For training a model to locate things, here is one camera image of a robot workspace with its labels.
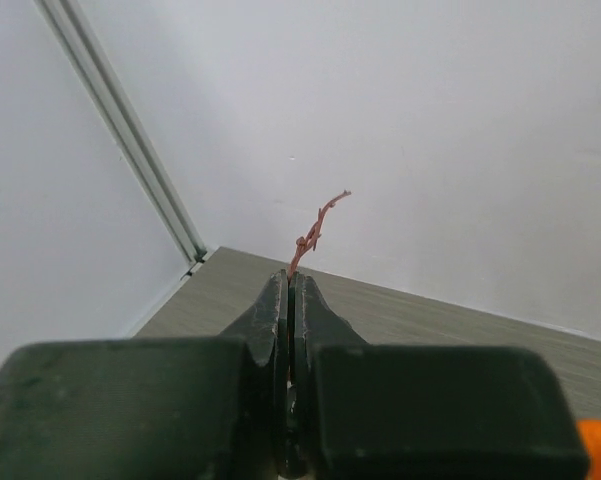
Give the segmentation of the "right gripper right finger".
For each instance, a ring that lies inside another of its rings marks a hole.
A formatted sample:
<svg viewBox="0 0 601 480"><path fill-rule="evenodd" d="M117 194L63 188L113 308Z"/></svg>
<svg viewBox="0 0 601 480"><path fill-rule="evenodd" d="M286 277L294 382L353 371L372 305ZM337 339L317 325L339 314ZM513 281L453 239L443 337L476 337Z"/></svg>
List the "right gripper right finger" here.
<svg viewBox="0 0 601 480"><path fill-rule="evenodd" d="M560 382L511 346L378 345L293 277L299 449L318 479L582 479Z"/></svg>

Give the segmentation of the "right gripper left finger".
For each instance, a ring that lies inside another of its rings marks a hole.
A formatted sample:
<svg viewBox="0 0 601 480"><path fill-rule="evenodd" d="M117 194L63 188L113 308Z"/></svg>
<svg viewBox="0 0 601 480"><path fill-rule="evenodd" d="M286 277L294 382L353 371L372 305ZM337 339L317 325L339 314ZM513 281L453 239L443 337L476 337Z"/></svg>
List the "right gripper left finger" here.
<svg viewBox="0 0 601 480"><path fill-rule="evenodd" d="M288 285L220 333L34 343L0 367L0 479L275 479L286 472Z"/></svg>

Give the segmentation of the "dark blue grape bunch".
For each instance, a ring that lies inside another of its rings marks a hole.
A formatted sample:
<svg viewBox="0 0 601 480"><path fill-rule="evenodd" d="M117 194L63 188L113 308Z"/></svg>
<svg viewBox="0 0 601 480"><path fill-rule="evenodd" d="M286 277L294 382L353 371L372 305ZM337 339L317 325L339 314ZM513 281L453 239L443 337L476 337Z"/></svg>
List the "dark blue grape bunch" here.
<svg viewBox="0 0 601 480"><path fill-rule="evenodd" d="M317 219L312 224L307 234L296 239L294 256L292 257L287 268L288 282L291 281L291 278L296 272L302 257L309 251L314 251L316 249L318 240L321 237L321 229L327 212L334 208L340 200L349 197L351 194L352 192L350 190L344 190L339 195L330 199L323 207L320 207L318 209Z"/></svg>

